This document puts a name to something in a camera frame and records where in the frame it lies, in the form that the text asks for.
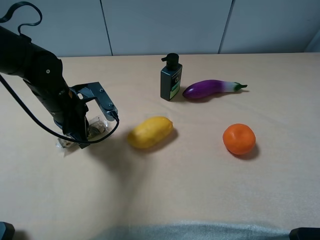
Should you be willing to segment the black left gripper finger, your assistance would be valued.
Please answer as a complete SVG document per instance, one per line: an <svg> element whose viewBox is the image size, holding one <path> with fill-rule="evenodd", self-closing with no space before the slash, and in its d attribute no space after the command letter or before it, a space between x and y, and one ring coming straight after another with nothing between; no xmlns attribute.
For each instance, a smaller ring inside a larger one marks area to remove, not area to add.
<svg viewBox="0 0 320 240"><path fill-rule="evenodd" d="M69 136L73 141L73 144L78 144L81 149L88 147L88 122L80 122L76 125L68 125L66 128L66 135Z"/></svg>

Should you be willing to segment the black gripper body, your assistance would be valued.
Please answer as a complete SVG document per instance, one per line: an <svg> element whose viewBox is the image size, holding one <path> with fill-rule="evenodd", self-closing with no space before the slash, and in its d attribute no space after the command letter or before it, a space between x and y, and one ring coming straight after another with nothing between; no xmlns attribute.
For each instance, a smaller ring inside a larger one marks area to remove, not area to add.
<svg viewBox="0 0 320 240"><path fill-rule="evenodd" d="M86 108L68 86L37 87L38 99L64 134L86 134Z"/></svg>

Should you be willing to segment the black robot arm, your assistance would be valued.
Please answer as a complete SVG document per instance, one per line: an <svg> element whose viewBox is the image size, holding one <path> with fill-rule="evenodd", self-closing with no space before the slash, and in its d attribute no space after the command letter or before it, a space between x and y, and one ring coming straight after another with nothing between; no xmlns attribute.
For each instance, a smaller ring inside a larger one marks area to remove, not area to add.
<svg viewBox="0 0 320 240"><path fill-rule="evenodd" d="M51 114L55 124L76 141L88 146L88 107L63 78L63 64L52 52L27 36L0 29L0 72L19 76Z"/></svg>

